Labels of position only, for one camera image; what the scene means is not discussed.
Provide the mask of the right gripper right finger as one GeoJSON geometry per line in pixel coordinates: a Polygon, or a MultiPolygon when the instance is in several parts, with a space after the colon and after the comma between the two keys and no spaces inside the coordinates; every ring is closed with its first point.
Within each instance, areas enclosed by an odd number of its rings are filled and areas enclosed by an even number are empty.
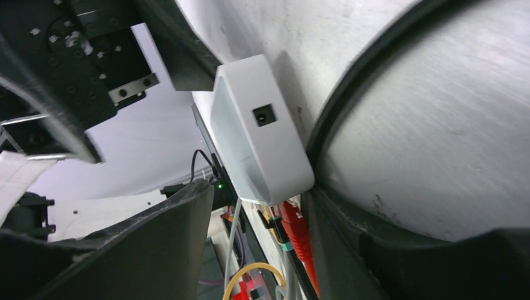
{"type": "Polygon", "coordinates": [[[403,229],[316,186],[301,198],[322,299],[528,299],[529,229],[456,242],[403,229]]]}

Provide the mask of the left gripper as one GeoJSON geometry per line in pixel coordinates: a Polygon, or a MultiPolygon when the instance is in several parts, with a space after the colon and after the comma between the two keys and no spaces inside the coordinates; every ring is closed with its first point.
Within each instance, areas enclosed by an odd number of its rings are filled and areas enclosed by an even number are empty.
{"type": "Polygon", "coordinates": [[[141,19],[175,90],[212,91],[221,62],[176,1],[2,1],[1,151],[100,163],[88,129],[159,83],[141,19]]]}

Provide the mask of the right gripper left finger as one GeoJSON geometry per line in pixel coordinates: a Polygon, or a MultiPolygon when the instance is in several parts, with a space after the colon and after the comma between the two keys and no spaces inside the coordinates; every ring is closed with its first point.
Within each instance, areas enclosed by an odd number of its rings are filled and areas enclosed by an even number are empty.
{"type": "Polygon", "coordinates": [[[194,299],[214,199],[200,179],[82,239],[1,231],[2,299],[194,299]]]}

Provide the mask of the white network switch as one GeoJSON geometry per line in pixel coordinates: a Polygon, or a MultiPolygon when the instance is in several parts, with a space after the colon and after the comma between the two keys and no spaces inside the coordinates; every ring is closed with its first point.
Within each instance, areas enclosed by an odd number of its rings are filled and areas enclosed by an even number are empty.
{"type": "Polygon", "coordinates": [[[241,199],[273,206],[314,186],[301,138],[263,55],[218,67],[210,126],[241,199]]]}

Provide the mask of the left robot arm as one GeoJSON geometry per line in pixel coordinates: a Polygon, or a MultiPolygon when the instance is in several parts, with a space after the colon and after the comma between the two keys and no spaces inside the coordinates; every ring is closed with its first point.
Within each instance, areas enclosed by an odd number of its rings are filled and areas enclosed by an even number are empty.
{"type": "Polygon", "coordinates": [[[177,1],[1,2],[2,221],[58,161],[101,163],[88,129],[158,84],[140,24],[177,91],[213,90],[219,59],[177,1]]]}

